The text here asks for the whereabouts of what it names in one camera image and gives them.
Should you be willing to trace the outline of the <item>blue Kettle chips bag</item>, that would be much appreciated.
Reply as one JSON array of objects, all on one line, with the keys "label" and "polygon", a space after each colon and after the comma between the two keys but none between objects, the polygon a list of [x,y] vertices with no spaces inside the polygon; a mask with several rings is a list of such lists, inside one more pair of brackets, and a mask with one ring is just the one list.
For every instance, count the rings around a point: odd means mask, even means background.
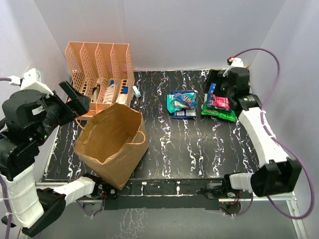
[{"label": "blue Kettle chips bag", "polygon": [[215,90],[215,83],[211,83],[208,93],[207,93],[207,97],[206,97],[206,106],[209,108],[213,108],[215,109],[215,95],[214,95],[214,90]]}]

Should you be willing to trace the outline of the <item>red snack packet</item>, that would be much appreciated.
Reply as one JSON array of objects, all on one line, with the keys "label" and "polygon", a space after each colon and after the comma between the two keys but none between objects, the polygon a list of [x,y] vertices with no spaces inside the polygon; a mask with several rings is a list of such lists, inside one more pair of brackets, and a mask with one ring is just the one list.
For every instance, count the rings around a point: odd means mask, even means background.
[{"label": "red snack packet", "polygon": [[230,109],[229,101],[225,97],[219,97],[219,96],[212,95],[212,105],[214,107],[224,109],[224,110]]}]

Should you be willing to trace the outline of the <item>small candy bar packet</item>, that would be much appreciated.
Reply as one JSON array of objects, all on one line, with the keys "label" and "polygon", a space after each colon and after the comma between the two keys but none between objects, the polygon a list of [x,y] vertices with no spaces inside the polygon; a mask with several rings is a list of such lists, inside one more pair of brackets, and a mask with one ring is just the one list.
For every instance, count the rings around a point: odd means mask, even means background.
[{"label": "small candy bar packet", "polygon": [[196,105],[196,102],[186,94],[177,93],[173,97],[182,103],[186,103],[188,107],[194,107]]}]

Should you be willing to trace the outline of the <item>green Chuba chips bag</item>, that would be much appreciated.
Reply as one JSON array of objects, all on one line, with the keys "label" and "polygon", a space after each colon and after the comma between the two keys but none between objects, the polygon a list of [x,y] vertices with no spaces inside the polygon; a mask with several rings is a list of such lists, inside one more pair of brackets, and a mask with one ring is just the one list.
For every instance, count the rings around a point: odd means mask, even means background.
[{"label": "green Chuba chips bag", "polygon": [[217,106],[209,106],[208,100],[206,100],[203,104],[203,109],[201,111],[202,116],[212,116],[218,117],[223,120],[228,120],[231,122],[236,122],[235,112],[230,108],[228,101],[220,103],[221,107]]}]

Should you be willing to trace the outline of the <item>teal snack packet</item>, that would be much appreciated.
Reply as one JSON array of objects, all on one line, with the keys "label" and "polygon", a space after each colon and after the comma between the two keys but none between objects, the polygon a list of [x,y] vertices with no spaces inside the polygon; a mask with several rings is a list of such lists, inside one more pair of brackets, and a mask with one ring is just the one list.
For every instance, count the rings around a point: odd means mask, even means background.
[{"label": "teal snack packet", "polygon": [[167,95],[167,110],[172,114],[181,110],[194,109],[195,106],[190,107],[187,103],[179,101],[174,95]]}]

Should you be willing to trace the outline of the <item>blue snack packet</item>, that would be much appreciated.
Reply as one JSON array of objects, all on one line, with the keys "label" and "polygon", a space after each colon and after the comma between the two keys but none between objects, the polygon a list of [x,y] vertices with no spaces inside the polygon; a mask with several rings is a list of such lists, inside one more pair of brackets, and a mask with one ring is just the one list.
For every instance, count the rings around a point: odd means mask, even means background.
[{"label": "blue snack packet", "polygon": [[196,108],[197,108],[197,101],[196,101],[196,92],[195,91],[172,91],[171,95],[175,95],[177,93],[186,94],[189,96],[193,101],[196,102],[194,109],[189,110],[181,110],[175,113],[172,113],[171,116],[173,119],[188,119],[188,118],[195,118],[196,117]]}]

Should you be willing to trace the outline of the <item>brown paper bag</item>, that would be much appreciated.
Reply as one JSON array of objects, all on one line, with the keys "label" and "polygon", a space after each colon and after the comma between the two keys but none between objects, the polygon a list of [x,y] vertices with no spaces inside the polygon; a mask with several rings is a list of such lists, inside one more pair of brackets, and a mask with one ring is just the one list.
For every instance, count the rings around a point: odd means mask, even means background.
[{"label": "brown paper bag", "polygon": [[87,122],[74,152],[106,183],[122,190],[148,148],[142,113],[115,103]]}]

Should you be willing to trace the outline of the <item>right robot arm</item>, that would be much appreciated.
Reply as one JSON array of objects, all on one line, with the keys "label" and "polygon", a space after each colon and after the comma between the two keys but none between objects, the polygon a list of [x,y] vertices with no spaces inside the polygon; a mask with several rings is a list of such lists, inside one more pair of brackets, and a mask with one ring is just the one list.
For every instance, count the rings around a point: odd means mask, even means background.
[{"label": "right robot arm", "polygon": [[259,169],[255,173],[226,174],[220,190],[229,198],[240,191],[253,192],[258,197],[292,192],[302,166],[288,156],[274,141],[273,132],[265,128],[268,123],[261,117],[262,103],[257,95],[250,92],[249,80],[247,68],[234,67],[229,71],[210,70],[204,83],[206,94],[225,97],[229,101],[259,160]]}]

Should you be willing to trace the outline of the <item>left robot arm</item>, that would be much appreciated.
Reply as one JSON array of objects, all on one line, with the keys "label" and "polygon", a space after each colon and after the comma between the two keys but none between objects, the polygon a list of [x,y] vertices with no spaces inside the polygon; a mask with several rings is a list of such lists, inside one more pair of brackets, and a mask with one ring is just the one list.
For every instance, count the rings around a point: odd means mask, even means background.
[{"label": "left robot arm", "polygon": [[90,174],[55,188],[39,189],[35,185],[33,171],[39,148],[58,126],[90,109],[88,96],[68,82],[61,82],[60,87],[70,101],[62,101],[56,92],[23,89],[2,105],[0,185],[6,215],[1,221],[8,228],[20,227],[28,237],[37,236],[55,222],[70,203],[87,195],[97,199],[103,193],[98,178]]}]

